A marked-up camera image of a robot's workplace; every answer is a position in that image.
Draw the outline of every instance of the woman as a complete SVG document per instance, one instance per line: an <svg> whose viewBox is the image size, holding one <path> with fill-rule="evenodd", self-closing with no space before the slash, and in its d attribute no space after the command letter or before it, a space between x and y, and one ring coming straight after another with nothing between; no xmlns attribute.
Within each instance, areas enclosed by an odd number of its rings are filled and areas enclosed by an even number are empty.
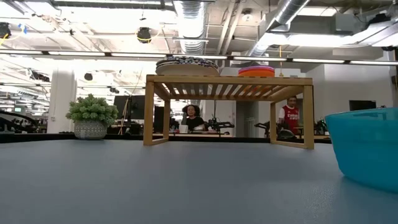
<svg viewBox="0 0 398 224"><path fill-rule="evenodd" d="M205 122L200 117L200 109L197 105L188 105L182 108L182 111L188 115L187 125L190 131L195 128L205 130Z"/></svg>

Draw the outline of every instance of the man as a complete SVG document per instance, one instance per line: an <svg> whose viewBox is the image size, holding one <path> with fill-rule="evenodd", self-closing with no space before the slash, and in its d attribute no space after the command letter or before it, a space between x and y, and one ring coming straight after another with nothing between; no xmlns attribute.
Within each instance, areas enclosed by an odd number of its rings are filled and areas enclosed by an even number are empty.
<svg viewBox="0 0 398 224"><path fill-rule="evenodd" d="M287 99L287 105L282 107L279 111L279 124L287 124L290 131L294 134L298 134L298 130L295 129L299 124L300 111L296 108L297 97L292 96Z"/></svg>

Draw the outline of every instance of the blue plastic bowl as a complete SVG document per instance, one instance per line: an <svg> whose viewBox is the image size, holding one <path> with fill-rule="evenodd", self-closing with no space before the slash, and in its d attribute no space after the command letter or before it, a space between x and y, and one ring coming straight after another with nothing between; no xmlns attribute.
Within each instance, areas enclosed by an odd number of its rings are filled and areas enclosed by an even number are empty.
<svg viewBox="0 0 398 224"><path fill-rule="evenodd" d="M326 124L342 173L398 192L398 108L328 115Z"/></svg>

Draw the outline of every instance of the black shirt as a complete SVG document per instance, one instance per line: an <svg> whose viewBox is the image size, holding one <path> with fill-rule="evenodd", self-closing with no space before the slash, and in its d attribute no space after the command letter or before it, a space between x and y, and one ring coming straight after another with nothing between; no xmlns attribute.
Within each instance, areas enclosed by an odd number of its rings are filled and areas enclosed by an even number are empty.
<svg viewBox="0 0 398 224"><path fill-rule="evenodd" d="M202 118L200 117L195 117L193 119L187 118L187 125L188 129L193 131L193 129L201 124L204 124L205 122L203 121Z"/></svg>

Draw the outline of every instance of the potted plant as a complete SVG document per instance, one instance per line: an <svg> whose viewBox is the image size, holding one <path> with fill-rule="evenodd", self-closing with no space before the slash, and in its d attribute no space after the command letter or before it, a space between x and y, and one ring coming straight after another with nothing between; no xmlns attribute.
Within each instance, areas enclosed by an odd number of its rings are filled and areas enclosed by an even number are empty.
<svg viewBox="0 0 398 224"><path fill-rule="evenodd" d="M107 104L105 98L79 97L77 102L70 102L67 118L75 122L75 136L79 139L103 139L106 129L118 117L116 106Z"/></svg>

